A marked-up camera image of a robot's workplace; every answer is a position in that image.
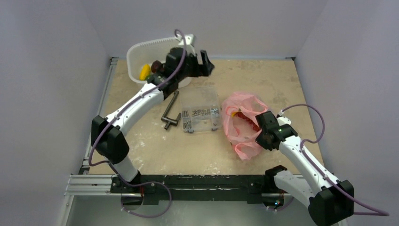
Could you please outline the dark red fake apple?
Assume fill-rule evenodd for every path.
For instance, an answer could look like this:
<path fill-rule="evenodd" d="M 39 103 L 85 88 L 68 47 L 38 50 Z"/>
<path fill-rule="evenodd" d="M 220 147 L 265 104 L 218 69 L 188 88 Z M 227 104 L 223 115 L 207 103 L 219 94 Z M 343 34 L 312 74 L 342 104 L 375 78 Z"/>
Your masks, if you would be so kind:
<path fill-rule="evenodd" d="M 151 72 L 152 73 L 157 73 L 157 72 L 161 72 L 163 70 L 163 63 L 156 60 L 152 63 L 151 65 Z"/>

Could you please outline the pink plastic bag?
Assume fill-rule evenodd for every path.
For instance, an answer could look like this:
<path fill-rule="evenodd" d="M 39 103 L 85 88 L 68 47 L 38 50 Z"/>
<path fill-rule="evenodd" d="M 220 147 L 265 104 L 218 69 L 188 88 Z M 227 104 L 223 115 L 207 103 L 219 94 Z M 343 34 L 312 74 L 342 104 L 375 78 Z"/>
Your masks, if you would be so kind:
<path fill-rule="evenodd" d="M 262 151 L 255 142 L 260 131 L 253 131 L 243 119 L 231 114 L 242 112 L 258 125 L 255 117 L 268 110 L 269 107 L 258 96 L 248 92 L 234 92 L 223 101 L 221 116 L 224 134 L 241 160 L 250 160 Z"/>

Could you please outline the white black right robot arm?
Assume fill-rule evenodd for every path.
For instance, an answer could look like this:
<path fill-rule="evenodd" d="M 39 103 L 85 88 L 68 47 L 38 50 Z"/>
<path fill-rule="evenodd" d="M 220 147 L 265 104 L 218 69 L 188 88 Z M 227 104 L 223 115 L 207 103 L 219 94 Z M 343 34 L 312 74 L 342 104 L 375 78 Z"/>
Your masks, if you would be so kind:
<path fill-rule="evenodd" d="M 257 115 L 260 133 L 255 139 L 262 148 L 279 150 L 299 170 L 302 178 L 294 176 L 282 165 L 265 172 L 264 185 L 271 192 L 288 192 L 307 209 L 318 226 L 332 226 L 354 214 L 354 187 L 330 173 L 301 144 L 302 139 L 285 116 L 271 111 Z"/>

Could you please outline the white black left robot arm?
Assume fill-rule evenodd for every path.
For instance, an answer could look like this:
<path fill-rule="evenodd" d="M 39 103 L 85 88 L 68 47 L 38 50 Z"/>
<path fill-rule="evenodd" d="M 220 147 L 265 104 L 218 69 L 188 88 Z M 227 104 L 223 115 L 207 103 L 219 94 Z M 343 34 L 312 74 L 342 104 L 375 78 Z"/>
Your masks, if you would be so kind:
<path fill-rule="evenodd" d="M 122 179 L 128 192 L 140 188 L 141 174 L 128 157 L 129 145 L 125 139 L 132 127 L 154 106 L 177 91 L 179 83 L 187 77 L 208 77 L 214 65 L 207 52 L 189 53 L 183 47 L 172 48 L 164 63 L 157 64 L 155 73 L 128 102 L 106 117 L 97 115 L 91 122 L 91 153 L 97 151 Z"/>

